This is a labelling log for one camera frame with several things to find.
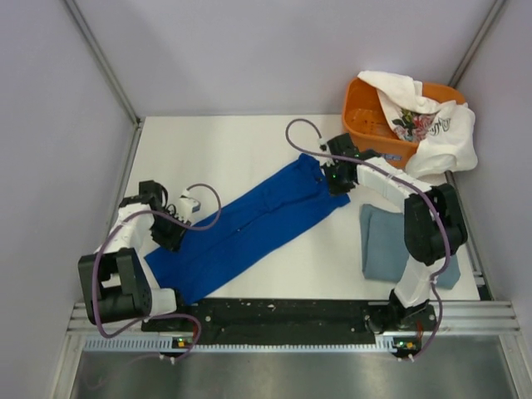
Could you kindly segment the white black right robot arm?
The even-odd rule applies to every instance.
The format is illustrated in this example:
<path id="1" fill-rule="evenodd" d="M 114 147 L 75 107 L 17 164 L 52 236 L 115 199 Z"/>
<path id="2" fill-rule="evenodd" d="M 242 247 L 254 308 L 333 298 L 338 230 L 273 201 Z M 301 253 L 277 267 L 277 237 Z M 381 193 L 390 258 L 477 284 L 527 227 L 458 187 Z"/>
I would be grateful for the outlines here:
<path id="1" fill-rule="evenodd" d="M 327 157 L 322 168 L 331 194 L 346 194 L 363 186 L 400 210 L 399 241 L 407 252 L 404 270 L 386 307 L 370 319 L 379 332 L 410 327 L 427 308 L 451 256 L 468 239 L 455 189 L 447 183 L 434 186 L 411 177 L 374 150 L 360 151 L 348 134 L 321 139 L 319 148 Z"/>

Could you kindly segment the blue printed t shirt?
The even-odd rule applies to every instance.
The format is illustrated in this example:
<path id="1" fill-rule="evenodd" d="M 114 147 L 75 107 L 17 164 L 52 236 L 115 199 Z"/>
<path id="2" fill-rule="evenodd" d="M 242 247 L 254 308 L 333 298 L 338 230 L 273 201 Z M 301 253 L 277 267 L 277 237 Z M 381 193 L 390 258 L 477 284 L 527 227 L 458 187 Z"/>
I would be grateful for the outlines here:
<path id="1" fill-rule="evenodd" d="M 331 195 L 319 162 L 301 154 L 259 185 L 188 231 L 177 252 L 145 256 L 162 288 L 195 303 L 238 277 L 350 201 Z"/>

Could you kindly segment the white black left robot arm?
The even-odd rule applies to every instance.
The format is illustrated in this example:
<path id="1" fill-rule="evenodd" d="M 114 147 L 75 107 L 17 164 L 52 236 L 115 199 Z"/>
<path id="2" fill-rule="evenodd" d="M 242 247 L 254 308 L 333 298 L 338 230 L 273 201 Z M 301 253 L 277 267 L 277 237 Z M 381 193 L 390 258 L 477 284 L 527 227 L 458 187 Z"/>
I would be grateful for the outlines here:
<path id="1" fill-rule="evenodd" d="M 168 208 L 166 188 L 153 181 L 139 183 L 138 194 L 125 197 L 119 205 L 114 226 L 120 230 L 102 247 L 98 269 L 96 253 L 80 257 L 78 273 L 86 314 L 96 324 L 136 318 L 160 317 L 170 329 L 180 329 L 188 321 L 188 309 L 172 288 L 160 288 L 147 262 L 140 255 L 146 238 L 163 249 L 180 248 L 186 229 L 171 222 L 174 208 Z"/>

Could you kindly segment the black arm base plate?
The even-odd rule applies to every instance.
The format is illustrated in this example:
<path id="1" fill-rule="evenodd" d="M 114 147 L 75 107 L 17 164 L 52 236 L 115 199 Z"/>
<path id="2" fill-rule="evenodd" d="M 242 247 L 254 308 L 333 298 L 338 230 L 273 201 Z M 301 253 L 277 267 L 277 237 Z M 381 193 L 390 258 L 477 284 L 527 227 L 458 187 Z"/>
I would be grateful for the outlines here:
<path id="1" fill-rule="evenodd" d="M 387 301 L 205 298 L 179 312 L 200 321 L 200 345 L 373 343 L 379 333 L 418 337 L 436 326 L 431 305 L 402 318 Z"/>

